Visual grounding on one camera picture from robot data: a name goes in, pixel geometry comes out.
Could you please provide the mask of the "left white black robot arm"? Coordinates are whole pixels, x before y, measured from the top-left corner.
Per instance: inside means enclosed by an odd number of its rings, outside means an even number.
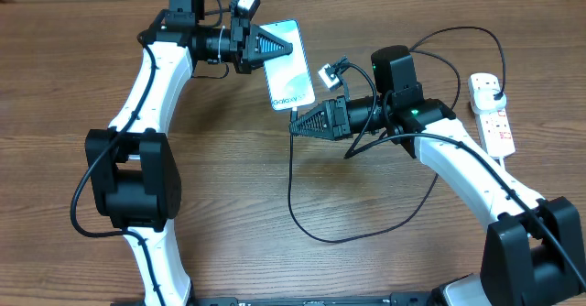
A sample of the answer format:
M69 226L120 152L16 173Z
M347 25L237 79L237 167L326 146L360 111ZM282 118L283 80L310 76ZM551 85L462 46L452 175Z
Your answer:
M85 139L88 169L74 192L70 217L87 237L94 234L77 220L85 184L92 185L98 213L110 219L112 231L132 248L145 288L143 305L194 305L191 278L183 267L175 235L181 203L181 179L168 142L168 130L179 96L193 79L198 62L225 64L249 74L266 61L288 56L290 42L253 24L260 0L231 0L216 10L230 15L203 24L205 0L169 0L137 41L143 50L140 71L128 98L105 129Z

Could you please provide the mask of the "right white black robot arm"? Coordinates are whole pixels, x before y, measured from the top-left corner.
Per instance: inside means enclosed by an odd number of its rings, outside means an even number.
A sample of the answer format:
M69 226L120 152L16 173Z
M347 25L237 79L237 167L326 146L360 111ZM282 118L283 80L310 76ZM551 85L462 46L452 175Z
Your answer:
M338 141L379 129L386 139L431 168L464 201L486 237L481 270L429 292L394 293L394 305L554 305L585 291L585 251L577 209L549 201L497 164L442 101L427 99L405 46L371 57L372 94L325 101L293 115L292 136Z

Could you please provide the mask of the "blue Galaxy smartphone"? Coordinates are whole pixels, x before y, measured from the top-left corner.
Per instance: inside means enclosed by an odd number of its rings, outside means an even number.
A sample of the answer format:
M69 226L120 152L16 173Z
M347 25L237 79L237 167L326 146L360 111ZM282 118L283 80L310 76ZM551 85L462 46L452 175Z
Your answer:
M298 21L282 20L260 26L292 44L292 52L264 62L270 103L275 111L315 102L312 80Z

